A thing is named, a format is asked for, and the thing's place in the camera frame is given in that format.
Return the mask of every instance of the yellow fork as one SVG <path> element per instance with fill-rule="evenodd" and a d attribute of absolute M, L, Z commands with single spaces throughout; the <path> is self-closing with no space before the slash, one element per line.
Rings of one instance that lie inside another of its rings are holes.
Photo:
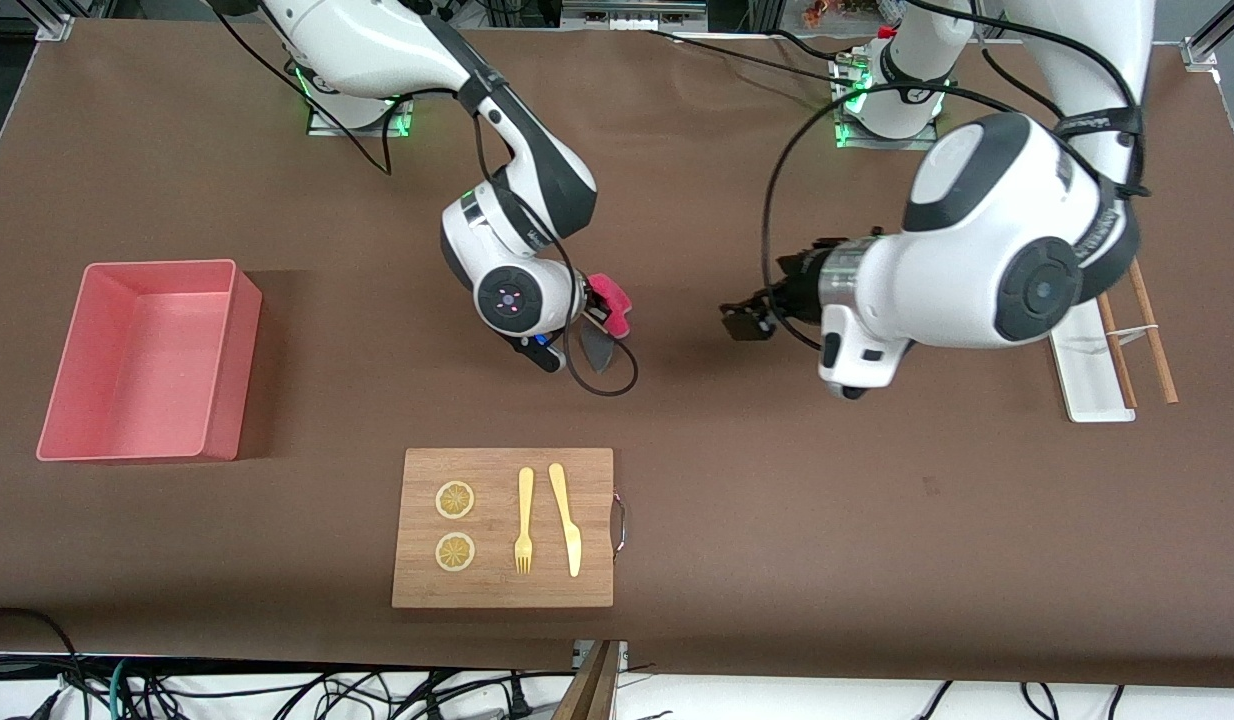
<path fill-rule="evenodd" d="M 529 516 L 533 515 L 533 468 L 520 469 L 520 537 L 515 541 L 515 571 L 527 576 L 533 571 L 533 538 L 529 537 Z"/>

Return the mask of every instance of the metal frame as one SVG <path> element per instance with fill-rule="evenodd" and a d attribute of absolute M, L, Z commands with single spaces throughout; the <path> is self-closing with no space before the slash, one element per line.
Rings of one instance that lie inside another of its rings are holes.
<path fill-rule="evenodd" d="M 1195 35 L 1181 41 L 1181 61 L 1190 72 L 1208 72 L 1217 65 L 1215 51 L 1234 36 L 1234 0 L 1213 15 Z"/>
<path fill-rule="evenodd" d="M 710 32 L 710 6 L 705 0 L 561 0 L 559 28 Z"/>
<path fill-rule="evenodd" d="M 31 22 L 38 28 L 35 33 L 36 41 L 56 42 L 70 35 L 74 7 L 54 7 L 47 0 L 17 0 L 17 5 L 26 10 Z"/>

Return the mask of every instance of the lemon slice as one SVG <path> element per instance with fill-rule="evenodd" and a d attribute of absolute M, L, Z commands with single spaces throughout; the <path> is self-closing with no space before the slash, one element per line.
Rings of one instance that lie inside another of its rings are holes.
<path fill-rule="evenodd" d="M 475 559 L 475 541 L 466 534 L 448 534 L 436 546 L 436 562 L 449 573 L 464 571 Z"/>
<path fill-rule="evenodd" d="M 463 517 L 475 506 L 475 492 L 462 480 L 444 483 L 436 493 L 436 510 L 449 520 Z"/>

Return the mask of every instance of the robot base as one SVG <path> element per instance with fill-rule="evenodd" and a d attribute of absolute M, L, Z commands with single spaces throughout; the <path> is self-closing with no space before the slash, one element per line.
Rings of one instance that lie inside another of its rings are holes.
<path fill-rule="evenodd" d="M 338 122 L 342 122 L 343 126 L 346 126 L 350 131 L 350 135 L 355 137 L 368 137 L 368 138 L 381 137 L 381 123 L 390 123 L 390 127 L 387 128 L 387 131 L 385 131 L 385 136 L 408 137 L 412 128 L 412 105 L 415 100 L 406 100 L 405 103 L 399 105 L 396 111 L 394 111 L 394 114 L 390 115 L 389 119 L 385 117 L 385 110 L 390 109 L 389 103 L 385 103 L 384 100 L 369 100 L 369 103 L 375 103 L 380 105 L 380 107 L 376 109 L 378 119 L 371 120 L 371 122 L 366 123 L 366 126 L 360 126 L 360 127 L 350 126 L 350 123 L 344 122 L 342 117 L 338 117 Z M 329 112 L 333 114 L 337 112 L 336 110 L 329 107 L 328 104 L 325 104 L 325 107 L 327 107 Z M 328 122 L 328 120 L 326 120 L 323 115 L 320 115 L 315 110 L 311 110 L 306 117 L 306 135 L 342 136 L 342 131 L 333 123 Z"/>
<path fill-rule="evenodd" d="M 870 77 L 870 58 L 868 56 L 868 49 L 864 46 L 854 47 L 849 53 L 840 53 L 834 61 L 827 63 L 829 67 L 830 77 L 845 78 L 853 82 L 853 86 L 830 86 L 830 96 L 840 98 L 853 90 L 864 90 L 864 88 L 874 85 L 874 78 Z M 937 119 L 942 115 L 942 103 L 937 103 L 937 110 L 933 112 L 933 119 L 926 123 L 924 128 L 917 135 L 911 137 L 905 137 L 895 140 L 891 137 L 881 137 L 870 132 L 865 128 L 860 120 L 858 120 L 854 112 L 861 107 L 864 103 L 869 103 L 870 96 L 863 95 L 850 100 L 845 105 L 835 109 L 833 119 L 835 120 L 835 147 L 861 147 L 861 149 L 918 149 L 927 152 L 937 142 L 938 127 Z"/>

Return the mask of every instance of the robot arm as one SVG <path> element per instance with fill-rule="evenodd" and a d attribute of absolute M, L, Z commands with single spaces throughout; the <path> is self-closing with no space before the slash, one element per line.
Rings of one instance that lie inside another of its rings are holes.
<path fill-rule="evenodd" d="M 480 319 L 543 368 L 559 369 L 557 350 L 518 338 L 558 331 L 585 305 L 580 275 L 536 258 L 594 214 L 595 180 L 575 152 L 443 20 L 420 17 L 394 0 L 213 0 L 225 12 L 220 4 L 232 5 L 230 14 L 259 9 L 325 94 L 452 91 L 473 117 L 492 125 L 512 159 L 492 173 L 494 182 L 485 179 L 444 210 L 441 247 Z"/>
<path fill-rule="evenodd" d="M 891 41 L 874 41 L 872 77 L 940 82 L 972 23 L 924 5 L 967 12 L 967 0 L 909 6 Z M 1153 0 L 1014 0 L 1011 17 L 1093 47 L 1141 100 L 1151 48 Z M 1120 32 L 1111 32 L 1111 27 Z M 1069 309 L 1093 299 L 1128 268 L 1139 233 L 1117 184 L 1135 182 L 1129 136 L 1139 112 L 1123 88 L 1075 49 L 1030 40 L 1048 85 L 1070 114 L 1055 128 L 1098 173 L 1093 179 L 1051 133 L 1016 112 L 990 115 L 946 133 L 924 156 L 900 233 L 823 243 L 782 263 L 777 311 L 806 322 L 819 308 L 819 375 L 842 396 L 886 387 L 914 342 L 993 348 L 1045 337 Z M 932 94 L 875 91 L 856 110 L 872 132 L 905 137 L 930 117 Z M 756 310 L 726 305 L 726 325 L 752 337 Z"/>

